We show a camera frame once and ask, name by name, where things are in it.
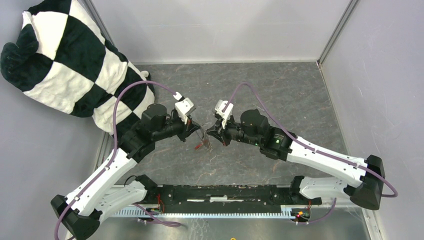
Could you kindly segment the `silver metal keyring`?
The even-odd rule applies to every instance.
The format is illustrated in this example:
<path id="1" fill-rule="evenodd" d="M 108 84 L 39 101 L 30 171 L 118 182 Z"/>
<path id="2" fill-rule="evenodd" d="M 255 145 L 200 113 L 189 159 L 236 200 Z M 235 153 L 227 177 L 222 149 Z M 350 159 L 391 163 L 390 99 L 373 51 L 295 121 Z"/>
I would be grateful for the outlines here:
<path id="1" fill-rule="evenodd" d="M 211 143 L 210 143 L 210 140 L 209 140 L 209 136 L 206 132 L 207 132 L 206 130 L 202 130 L 202 144 L 207 149 L 210 149 Z"/>

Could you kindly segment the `key with red tag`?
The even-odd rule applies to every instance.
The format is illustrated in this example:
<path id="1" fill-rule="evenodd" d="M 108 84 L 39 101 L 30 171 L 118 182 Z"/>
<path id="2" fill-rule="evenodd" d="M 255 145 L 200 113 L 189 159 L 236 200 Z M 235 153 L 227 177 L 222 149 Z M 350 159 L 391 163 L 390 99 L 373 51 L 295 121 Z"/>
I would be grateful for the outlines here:
<path id="1" fill-rule="evenodd" d="M 198 149 L 200 149 L 201 147 L 203 147 L 205 144 L 203 142 L 199 143 L 194 150 L 197 151 Z"/>

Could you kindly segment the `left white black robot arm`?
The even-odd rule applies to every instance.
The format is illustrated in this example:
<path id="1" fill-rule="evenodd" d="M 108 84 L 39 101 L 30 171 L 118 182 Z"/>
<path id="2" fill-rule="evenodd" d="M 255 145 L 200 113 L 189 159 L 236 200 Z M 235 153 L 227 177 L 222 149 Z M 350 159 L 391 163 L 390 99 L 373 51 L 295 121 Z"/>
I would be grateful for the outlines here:
<path id="1" fill-rule="evenodd" d="M 73 240 L 86 240 L 111 215 L 133 203 L 153 203 L 157 190 L 134 180 L 115 193 L 107 191 L 129 170 L 151 153 L 156 142 L 171 137 L 185 141 L 200 125 L 192 120 L 195 105 L 188 98 L 175 103 L 171 114 L 161 104 L 151 104 L 114 144 L 107 159 L 75 190 L 56 195 L 50 202 L 58 222 Z"/>

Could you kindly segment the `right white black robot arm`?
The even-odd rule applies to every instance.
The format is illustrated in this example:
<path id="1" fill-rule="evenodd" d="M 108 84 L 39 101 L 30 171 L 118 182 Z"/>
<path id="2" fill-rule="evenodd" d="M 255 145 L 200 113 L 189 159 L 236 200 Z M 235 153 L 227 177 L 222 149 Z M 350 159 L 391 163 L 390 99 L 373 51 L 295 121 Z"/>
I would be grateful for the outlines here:
<path id="1" fill-rule="evenodd" d="M 344 155 L 312 144 L 292 132 L 271 126 L 257 109 L 241 114 L 240 122 L 215 114 L 215 125 L 206 134 L 224 146 L 231 141 L 259 147 L 261 154 L 273 160 L 302 164 L 329 175 L 312 178 L 296 176 L 291 182 L 289 199 L 295 204 L 315 198 L 349 199 L 368 210 L 379 210 L 383 197 L 384 165 L 380 157 Z"/>

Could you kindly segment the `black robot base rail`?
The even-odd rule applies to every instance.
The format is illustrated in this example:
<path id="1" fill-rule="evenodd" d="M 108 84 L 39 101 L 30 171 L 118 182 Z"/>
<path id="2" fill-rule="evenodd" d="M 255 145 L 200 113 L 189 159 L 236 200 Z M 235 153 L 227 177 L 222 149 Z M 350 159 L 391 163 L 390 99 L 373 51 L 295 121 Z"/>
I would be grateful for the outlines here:
<path id="1" fill-rule="evenodd" d="M 164 214 L 271 214 L 281 206 L 320 205 L 290 186 L 265 185 L 158 185 L 147 175 L 133 176 L 147 194 L 138 204 L 158 206 Z"/>

